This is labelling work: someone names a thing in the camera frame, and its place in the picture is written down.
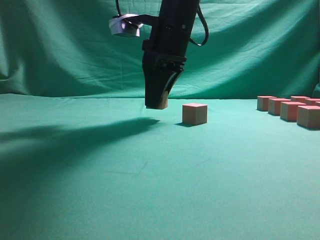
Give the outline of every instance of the black cable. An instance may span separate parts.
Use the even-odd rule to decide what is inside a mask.
[[[201,47],[201,46],[205,45],[207,43],[208,39],[209,39],[209,27],[208,27],[208,24],[206,22],[206,19],[205,19],[204,15],[203,15],[203,13],[201,11],[200,4],[198,6],[198,9],[197,9],[196,13],[198,14],[198,16],[200,18],[200,21],[201,21],[201,23],[202,23],[202,25],[204,27],[205,37],[204,37],[204,40],[203,40],[202,43],[196,43],[192,38],[190,38],[189,41],[191,43],[193,43],[194,45],[197,45],[197,46]]]
[[[122,14],[120,12],[120,7],[119,7],[119,0],[115,0],[115,5],[116,5],[116,10],[118,11],[118,15],[122,16]]]

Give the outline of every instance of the green backdrop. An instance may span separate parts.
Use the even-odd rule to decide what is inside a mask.
[[[158,15],[160,0],[120,0]],[[319,0],[202,0],[206,46],[189,45],[171,98],[320,96]],[[140,38],[111,36],[114,0],[0,0],[0,93],[144,97]],[[204,30],[196,19],[192,37]]]

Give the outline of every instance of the red-topped block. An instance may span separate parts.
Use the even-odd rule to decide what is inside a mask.
[[[259,111],[268,111],[268,101],[269,99],[276,99],[275,96],[258,96],[256,109]]]
[[[316,102],[320,102],[320,98],[306,98],[304,103],[307,105],[316,105]]]
[[[281,102],[290,102],[287,98],[270,98],[268,100],[268,113],[279,116],[281,109]]]
[[[296,123],[308,129],[320,129],[320,106],[298,106]]]
[[[297,121],[298,106],[305,106],[305,103],[299,101],[281,102],[280,118],[289,122]]]
[[[291,96],[291,101],[305,103],[305,99],[309,99],[309,98],[310,97],[308,96]]]
[[[208,105],[189,103],[182,105],[182,122],[185,124],[199,125],[208,122]]]

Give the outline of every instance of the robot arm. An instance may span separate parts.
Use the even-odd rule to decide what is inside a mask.
[[[150,25],[150,38],[143,41],[142,69],[145,78],[145,105],[151,109],[168,106],[168,95],[184,71],[185,57],[194,21],[201,14],[200,0],[162,0],[159,16],[119,15],[110,21],[113,35],[138,37],[143,24]]]

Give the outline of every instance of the pink block top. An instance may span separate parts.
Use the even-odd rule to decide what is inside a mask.
[[[308,96],[291,96],[292,98],[295,98],[295,99],[309,99],[310,97]]]
[[[320,110],[320,106],[299,106],[299,108]]]
[[[258,96],[258,98],[266,98],[266,99],[271,99],[271,98],[276,98],[275,96]]]
[[[307,98],[305,101],[306,102],[319,102],[320,98]]]
[[[279,102],[290,101],[290,99],[287,99],[287,98],[271,98],[269,100],[270,101],[279,101]]]
[[[188,107],[203,107],[203,106],[208,106],[207,104],[200,104],[200,103],[188,103],[188,104],[183,104],[183,106],[188,106]]]
[[[284,101],[283,104],[288,104],[288,105],[306,105],[303,102],[300,101]]]

